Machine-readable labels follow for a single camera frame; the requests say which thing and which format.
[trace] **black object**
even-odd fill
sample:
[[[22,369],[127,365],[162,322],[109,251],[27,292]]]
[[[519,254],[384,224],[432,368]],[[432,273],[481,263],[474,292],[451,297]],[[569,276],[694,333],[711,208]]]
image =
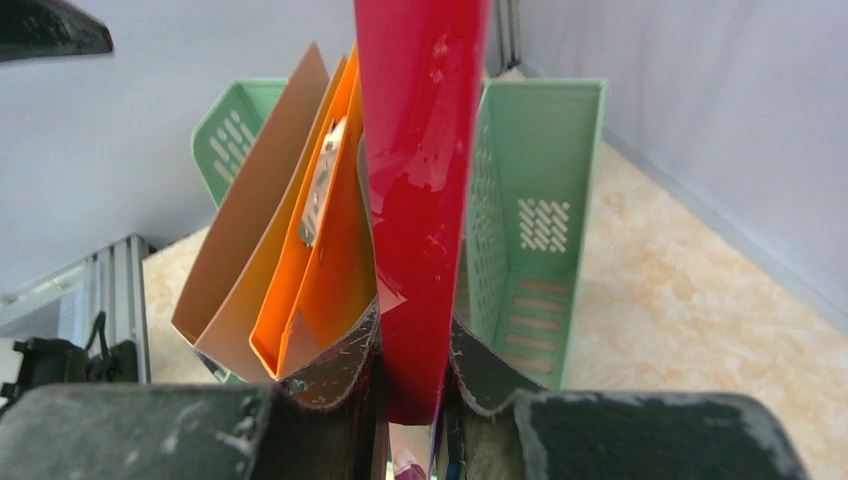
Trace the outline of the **black object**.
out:
[[[372,304],[277,385],[33,391],[0,420],[0,479],[382,480],[386,388]],[[458,321],[438,433],[442,479],[807,478],[749,398],[547,392]]]
[[[100,312],[85,348],[62,339],[30,338],[15,342],[12,348],[23,355],[23,360],[15,383],[0,386],[0,397],[7,400],[0,407],[0,416],[36,387],[57,383],[138,383],[135,343],[126,340],[109,348],[105,326],[106,313]],[[88,352],[96,338],[100,340],[101,353],[89,358]]]
[[[207,370],[209,370],[209,373],[215,376],[215,378],[220,381],[223,381],[224,378],[226,378],[227,372],[220,365],[218,365],[215,360],[212,360],[211,358],[207,357],[206,355],[197,350],[194,351],[194,355],[200,359],[200,363],[202,363],[203,366],[206,367]]]
[[[88,353],[67,340],[31,338],[15,342],[12,349],[23,355],[23,359],[15,383],[3,383],[0,387],[0,397],[6,399],[0,415],[33,388],[86,381]]]
[[[445,414],[460,423],[442,437],[439,478],[807,478],[780,423],[749,397],[545,392],[457,321],[451,344]]]
[[[112,51],[109,29],[69,3],[0,1],[0,63]]]

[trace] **beige floor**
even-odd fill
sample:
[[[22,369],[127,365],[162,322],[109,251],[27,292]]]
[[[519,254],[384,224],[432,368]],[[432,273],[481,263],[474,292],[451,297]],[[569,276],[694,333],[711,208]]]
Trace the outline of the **beige floor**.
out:
[[[595,182],[569,387],[745,393],[813,478],[848,478],[848,340],[609,146]],[[214,381],[168,323],[204,234],[145,260],[159,382]]]

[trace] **gray wall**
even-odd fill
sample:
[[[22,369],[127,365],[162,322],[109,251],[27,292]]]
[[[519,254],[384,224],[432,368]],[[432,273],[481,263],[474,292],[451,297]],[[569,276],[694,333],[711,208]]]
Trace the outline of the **gray wall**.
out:
[[[0,294],[125,235],[207,224],[189,141],[238,77],[286,76],[318,41],[330,68],[351,0],[77,0],[115,55],[0,66]]]
[[[526,64],[608,78],[616,137],[848,311],[848,2],[518,1]]]

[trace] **black cable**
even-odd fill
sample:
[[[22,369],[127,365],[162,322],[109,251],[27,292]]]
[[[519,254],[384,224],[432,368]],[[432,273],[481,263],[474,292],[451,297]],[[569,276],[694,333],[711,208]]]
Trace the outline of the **black cable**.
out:
[[[106,312],[101,311],[94,318],[94,324],[91,326],[91,334],[88,336],[88,341],[85,342],[86,352],[90,351],[94,345],[95,336],[100,337],[100,355],[103,356],[103,360],[111,360],[112,354],[109,352],[109,345],[106,343]]]

